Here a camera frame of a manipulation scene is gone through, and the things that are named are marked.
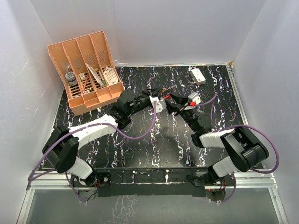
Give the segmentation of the peach plastic desk organizer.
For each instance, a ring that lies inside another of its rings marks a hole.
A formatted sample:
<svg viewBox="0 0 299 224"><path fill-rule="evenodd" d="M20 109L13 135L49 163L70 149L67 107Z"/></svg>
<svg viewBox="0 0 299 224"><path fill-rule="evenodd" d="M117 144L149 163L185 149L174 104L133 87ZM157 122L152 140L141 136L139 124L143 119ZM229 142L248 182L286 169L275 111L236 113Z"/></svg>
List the peach plastic desk organizer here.
<svg viewBox="0 0 299 224"><path fill-rule="evenodd" d="M48 47L49 56L64 84L69 108L76 115L81 115L94 109L116 102L125 90L115 65L104 31L87 34L67 41L58 42ZM103 77L103 69L112 67L116 72L119 82L113 85L100 87L85 64L92 66ZM65 74L74 72L78 84L69 86ZM79 74L89 74L85 91Z"/></svg>

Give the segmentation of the grey round jar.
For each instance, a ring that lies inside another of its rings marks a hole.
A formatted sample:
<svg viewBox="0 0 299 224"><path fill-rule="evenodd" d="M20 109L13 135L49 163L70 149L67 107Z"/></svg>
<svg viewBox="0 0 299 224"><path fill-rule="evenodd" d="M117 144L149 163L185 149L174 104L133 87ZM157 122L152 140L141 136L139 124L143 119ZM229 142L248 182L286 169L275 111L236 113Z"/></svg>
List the grey round jar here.
<svg viewBox="0 0 299 224"><path fill-rule="evenodd" d="M75 86L78 84L74 72L69 71L65 74L65 79L68 82L69 86Z"/></svg>

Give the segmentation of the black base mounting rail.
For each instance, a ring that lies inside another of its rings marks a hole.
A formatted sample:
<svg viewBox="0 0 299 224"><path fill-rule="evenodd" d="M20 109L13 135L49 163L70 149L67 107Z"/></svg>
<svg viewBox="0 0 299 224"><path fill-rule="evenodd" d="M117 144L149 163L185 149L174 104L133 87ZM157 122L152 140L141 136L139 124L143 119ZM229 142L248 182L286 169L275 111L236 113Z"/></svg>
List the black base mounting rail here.
<svg viewBox="0 0 299 224"><path fill-rule="evenodd" d="M205 197L209 189L224 190L234 185L231 176L217 178L207 168L99 168L90 184L71 175L79 192L91 190L97 197L192 195Z"/></svg>

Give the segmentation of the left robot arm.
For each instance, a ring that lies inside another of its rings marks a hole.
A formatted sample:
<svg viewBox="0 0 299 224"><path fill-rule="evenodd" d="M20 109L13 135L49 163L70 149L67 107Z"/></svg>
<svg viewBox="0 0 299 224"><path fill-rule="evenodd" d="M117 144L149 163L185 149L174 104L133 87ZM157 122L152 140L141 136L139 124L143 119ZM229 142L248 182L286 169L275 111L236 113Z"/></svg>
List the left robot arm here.
<svg viewBox="0 0 299 224"><path fill-rule="evenodd" d="M56 127L42 149L43 155L58 173L74 175L85 186L95 185L97 172L90 163L79 158L78 150L93 140L115 132L130 139L121 130L131 123L131 115L147 107L154 108L154 113L162 111L159 98L162 91L162 88L152 88L136 96L133 90L124 90L102 117L80 126Z"/></svg>

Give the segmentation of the white box red label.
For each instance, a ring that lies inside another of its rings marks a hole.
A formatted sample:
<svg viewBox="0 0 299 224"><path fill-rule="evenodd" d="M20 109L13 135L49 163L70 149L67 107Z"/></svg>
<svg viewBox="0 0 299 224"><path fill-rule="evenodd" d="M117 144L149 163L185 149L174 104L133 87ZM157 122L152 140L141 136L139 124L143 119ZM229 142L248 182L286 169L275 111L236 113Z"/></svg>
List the white box red label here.
<svg viewBox="0 0 299 224"><path fill-rule="evenodd" d="M206 79L199 68L192 69L190 73L197 85L203 85L206 83Z"/></svg>

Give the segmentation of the orange pencil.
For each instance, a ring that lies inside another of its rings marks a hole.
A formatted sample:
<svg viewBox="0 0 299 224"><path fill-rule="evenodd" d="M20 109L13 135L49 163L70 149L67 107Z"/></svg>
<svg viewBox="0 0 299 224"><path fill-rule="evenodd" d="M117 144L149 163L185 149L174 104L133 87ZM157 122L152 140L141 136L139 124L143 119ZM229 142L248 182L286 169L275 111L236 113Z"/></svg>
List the orange pencil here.
<svg viewBox="0 0 299 224"><path fill-rule="evenodd" d="M85 82L84 82L84 85L83 85L83 92L84 92L85 89L86 89L88 80L89 80L89 74L87 74L87 76L86 76L86 78L85 78Z"/></svg>

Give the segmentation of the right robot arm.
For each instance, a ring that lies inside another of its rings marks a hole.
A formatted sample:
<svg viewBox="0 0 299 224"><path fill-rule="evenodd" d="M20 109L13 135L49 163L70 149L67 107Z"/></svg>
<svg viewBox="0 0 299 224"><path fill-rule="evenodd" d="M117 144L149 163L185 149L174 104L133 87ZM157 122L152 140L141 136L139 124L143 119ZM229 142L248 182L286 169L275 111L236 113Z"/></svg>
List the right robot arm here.
<svg viewBox="0 0 299 224"><path fill-rule="evenodd" d="M169 114L181 116L193 130L191 135L195 146L200 148L223 148L228 156L208 167L201 176L188 176L192 181L219 185L225 176L237 172L247 172L269 157L266 146L247 127L234 127L224 131L212 130L209 115L195 109L194 96L180 97L170 94L165 97Z"/></svg>

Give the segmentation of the small white card box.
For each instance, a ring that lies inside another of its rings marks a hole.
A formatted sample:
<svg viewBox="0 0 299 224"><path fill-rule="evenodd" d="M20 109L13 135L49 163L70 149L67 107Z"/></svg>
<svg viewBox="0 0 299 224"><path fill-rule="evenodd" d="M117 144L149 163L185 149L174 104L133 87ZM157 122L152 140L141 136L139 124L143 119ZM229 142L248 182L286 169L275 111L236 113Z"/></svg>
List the small white card box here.
<svg viewBox="0 0 299 224"><path fill-rule="evenodd" d="M80 80L81 80L81 81L85 81L85 80L86 80L86 76L85 76L84 73L80 73L80 74L79 74L79 77L80 77Z"/></svg>

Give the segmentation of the white paper packet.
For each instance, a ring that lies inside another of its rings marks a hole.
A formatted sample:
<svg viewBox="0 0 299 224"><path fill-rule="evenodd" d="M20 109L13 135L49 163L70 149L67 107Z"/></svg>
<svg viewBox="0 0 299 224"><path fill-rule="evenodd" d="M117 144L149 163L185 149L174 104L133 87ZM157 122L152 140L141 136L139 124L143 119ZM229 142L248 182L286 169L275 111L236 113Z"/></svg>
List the white paper packet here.
<svg viewBox="0 0 299 224"><path fill-rule="evenodd" d="M103 80L102 76L100 74L98 74L95 69L90 66L89 64L85 64L87 66L87 68L89 69L89 71L91 72L92 76L95 78L96 82L100 85L100 87L104 87L106 85L105 80Z"/></svg>

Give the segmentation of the white labelled pouch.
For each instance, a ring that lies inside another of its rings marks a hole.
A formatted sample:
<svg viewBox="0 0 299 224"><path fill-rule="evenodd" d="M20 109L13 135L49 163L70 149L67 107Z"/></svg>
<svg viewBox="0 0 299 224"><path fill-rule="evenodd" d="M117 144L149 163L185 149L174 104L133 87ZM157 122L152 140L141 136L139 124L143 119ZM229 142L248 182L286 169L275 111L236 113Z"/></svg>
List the white labelled pouch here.
<svg viewBox="0 0 299 224"><path fill-rule="evenodd" d="M119 78L112 67L105 67L103 69L103 77L108 85L113 85L119 82Z"/></svg>

